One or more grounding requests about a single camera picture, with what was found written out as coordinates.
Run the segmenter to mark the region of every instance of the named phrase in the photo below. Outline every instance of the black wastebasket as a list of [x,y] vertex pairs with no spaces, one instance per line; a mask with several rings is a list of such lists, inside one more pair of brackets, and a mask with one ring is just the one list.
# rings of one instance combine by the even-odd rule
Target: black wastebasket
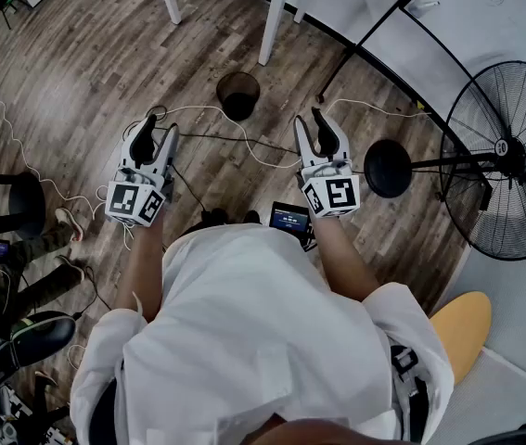
[[232,121],[247,119],[260,95],[261,86],[246,72],[230,72],[217,84],[217,98]]

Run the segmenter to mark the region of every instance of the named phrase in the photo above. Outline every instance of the fan grille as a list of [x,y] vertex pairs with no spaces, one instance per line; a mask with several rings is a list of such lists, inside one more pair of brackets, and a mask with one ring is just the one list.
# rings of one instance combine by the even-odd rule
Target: fan grille
[[[479,87],[467,84],[448,116],[448,125],[460,142],[471,154],[494,152],[495,142],[510,133],[526,150],[526,63],[496,64],[475,81]],[[467,154],[461,150],[444,134],[443,158]],[[480,165],[493,166],[489,162]],[[442,167],[443,189],[451,170],[451,166]],[[487,184],[491,199],[487,210],[480,210]],[[526,259],[526,182],[519,184],[518,179],[510,180],[500,172],[456,175],[450,180],[445,202],[456,227],[473,247],[497,259]]]

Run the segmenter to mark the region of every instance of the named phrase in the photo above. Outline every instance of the person wearing white shirt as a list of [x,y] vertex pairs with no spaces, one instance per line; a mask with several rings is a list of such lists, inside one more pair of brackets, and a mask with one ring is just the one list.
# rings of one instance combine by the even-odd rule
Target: person wearing white shirt
[[[73,381],[82,445],[370,444],[410,439],[420,409],[415,441],[430,438],[454,385],[446,353],[409,289],[380,286],[339,219],[313,220],[325,281],[295,237],[256,223],[192,232],[162,258],[163,212],[135,228],[114,310]],[[393,366],[400,350],[417,377]],[[429,397],[411,415],[410,384]]]

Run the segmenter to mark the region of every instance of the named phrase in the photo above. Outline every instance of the black and white marker cube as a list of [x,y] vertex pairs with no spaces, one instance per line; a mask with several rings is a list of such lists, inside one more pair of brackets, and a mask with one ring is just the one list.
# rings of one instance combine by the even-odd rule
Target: black and white marker cube
[[358,175],[313,177],[301,190],[316,218],[341,216],[360,207]]
[[110,182],[106,215],[121,223],[149,227],[163,201],[163,195],[150,184]]

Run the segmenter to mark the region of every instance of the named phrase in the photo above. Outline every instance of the shirt sleeve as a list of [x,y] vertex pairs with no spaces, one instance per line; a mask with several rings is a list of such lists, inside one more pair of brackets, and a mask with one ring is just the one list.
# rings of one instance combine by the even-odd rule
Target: shirt sleeve
[[448,355],[407,286],[395,283],[381,286],[363,304],[374,324],[391,339],[411,348],[430,371],[434,401],[422,440],[425,443],[442,420],[455,386]]
[[122,364],[124,345],[146,325],[136,311],[118,309],[106,313],[94,326],[71,387],[71,421],[81,444],[89,443],[92,414]]

